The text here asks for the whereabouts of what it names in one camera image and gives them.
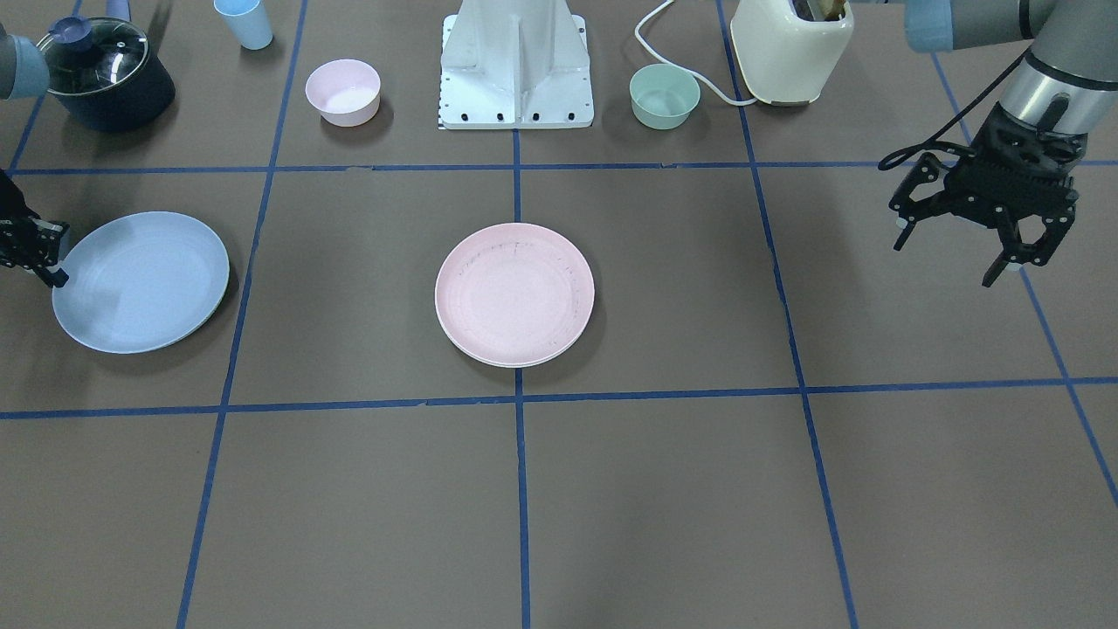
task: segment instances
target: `dish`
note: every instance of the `dish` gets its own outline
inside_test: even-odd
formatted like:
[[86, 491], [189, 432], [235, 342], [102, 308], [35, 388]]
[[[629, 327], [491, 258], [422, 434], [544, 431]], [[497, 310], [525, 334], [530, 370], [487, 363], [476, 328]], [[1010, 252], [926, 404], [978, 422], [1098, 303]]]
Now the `dish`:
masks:
[[567, 238], [530, 222], [470, 235], [435, 280], [435, 311], [451, 343], [496, 368], [559, 356], [581, 336], [593, 307], [586, 258]]
[[210, 318], [229, 283], [221, 238], [196, 218], [146, 211], [94, 229], [61, 267], [55, 317], [74, 341], [139, 354], [186, 339]]

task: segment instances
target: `pot lid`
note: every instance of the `pot lid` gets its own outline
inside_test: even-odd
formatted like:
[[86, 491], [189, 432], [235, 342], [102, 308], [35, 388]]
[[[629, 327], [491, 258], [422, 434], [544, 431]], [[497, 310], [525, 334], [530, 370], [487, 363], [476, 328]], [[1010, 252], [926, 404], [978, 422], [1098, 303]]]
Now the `pot lid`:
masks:
[[148, 36], [132, 22], [115, 18], [87, 21], [88, 36], [83, 36], [80, 42], [69, 37], [73, 28], [69, 32], [53, 29], [39, 41], [50, 70], [50, 92], [55, 94], [107, 89], [126, 80], [148, 58]]

